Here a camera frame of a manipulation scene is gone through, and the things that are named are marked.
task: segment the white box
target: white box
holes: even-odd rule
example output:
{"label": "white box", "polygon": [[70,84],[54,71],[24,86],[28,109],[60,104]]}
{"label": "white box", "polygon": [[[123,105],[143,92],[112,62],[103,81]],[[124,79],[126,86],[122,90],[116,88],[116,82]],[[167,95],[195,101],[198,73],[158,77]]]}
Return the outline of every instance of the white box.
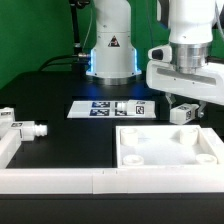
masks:
{"label": "white box", "polygon": [[[120,131],[134,128],[138,132],[138,144],[126,146],[121,144]],[[197,143],[188,146],[180,143],[180,131],[189,128],[198,130]],[[224,163],[224,144],[211,129],[202,129],[198,125],[188,126],[117,126],[117,166],[118,168],[147,168],[164,166],[198,166],[196,156],[209,154]],[[123,159],[128,155],[138,155],[144,159],[144,165],[124,165]]]}

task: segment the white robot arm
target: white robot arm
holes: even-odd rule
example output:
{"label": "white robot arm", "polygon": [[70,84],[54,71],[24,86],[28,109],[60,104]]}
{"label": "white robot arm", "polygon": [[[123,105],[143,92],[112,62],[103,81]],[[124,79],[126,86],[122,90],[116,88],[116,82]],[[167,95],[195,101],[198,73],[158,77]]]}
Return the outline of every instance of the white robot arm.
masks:
{"label": "white robot arm", "polygon": [[171,31],[167,45],[149,51],[149,87],[224,105],[224,64],[209,62],[216,9],[221,13],[223,5],[223,0],[158,1],[157,19]]}
{"label": "white robot arm", "polygon": [[137,52],[131,44],[131,7],[127,0],[93,0],[97,43],[91,51],[89,80],[106,85],[138,79]]}

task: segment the warning label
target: warning label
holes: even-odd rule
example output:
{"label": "warning label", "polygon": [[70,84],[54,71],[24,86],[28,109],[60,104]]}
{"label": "warning label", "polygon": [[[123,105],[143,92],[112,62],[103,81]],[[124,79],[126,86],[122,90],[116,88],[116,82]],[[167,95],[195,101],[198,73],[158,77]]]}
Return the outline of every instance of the warning label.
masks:
{"label": "warning label", "polygon": [[115,36],[113,36],[108,47],[120,47],[120,44],[118,43],[117,38]]}

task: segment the black table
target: black table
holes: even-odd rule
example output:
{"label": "black table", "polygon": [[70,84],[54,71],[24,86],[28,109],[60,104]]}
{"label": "black table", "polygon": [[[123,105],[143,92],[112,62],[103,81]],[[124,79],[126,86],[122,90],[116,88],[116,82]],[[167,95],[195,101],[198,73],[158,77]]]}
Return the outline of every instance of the black table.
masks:
{"label": "black table", "polygon": [[[67,119],[73,100],[155,100],[156,119]],[[144,81],[103,86],[71,72],[28,72],[0,91],[0,107],[17,121],[48,125],[48,136],[23,142],[10,168],[116,167],[117,125],[169,124],[164,94]],[[192,102],[177,97],[179,104]],[[212,127],[223,139],[224,109],[209,104],[191,124]],[[224,194],[1,195],[1,223],[223,223]]]}

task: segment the green wall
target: green wall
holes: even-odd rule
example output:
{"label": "green wall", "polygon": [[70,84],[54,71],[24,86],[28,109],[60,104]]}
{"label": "green wall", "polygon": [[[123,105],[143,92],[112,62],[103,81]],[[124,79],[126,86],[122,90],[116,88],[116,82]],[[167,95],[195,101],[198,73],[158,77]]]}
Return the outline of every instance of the green wall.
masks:
{"label": "green wall", "polygon": [[[138,66],[146,69],[151,40],[144,0],[129,0],[132,7],[132,43],[138,50]],[[154,46],[166,44],[169,31],[156,22],[156,0],[148,0]],[[85,39],[90,6],[78,11],[80,36]],[[86,48],[95,44],[95,20]],[[223,43],[214,32],[212,54],[224,57]],[[0,88],[16,75],[35,71],[47,59],[72,54],[73,36],[68,0],[1,0]]]}

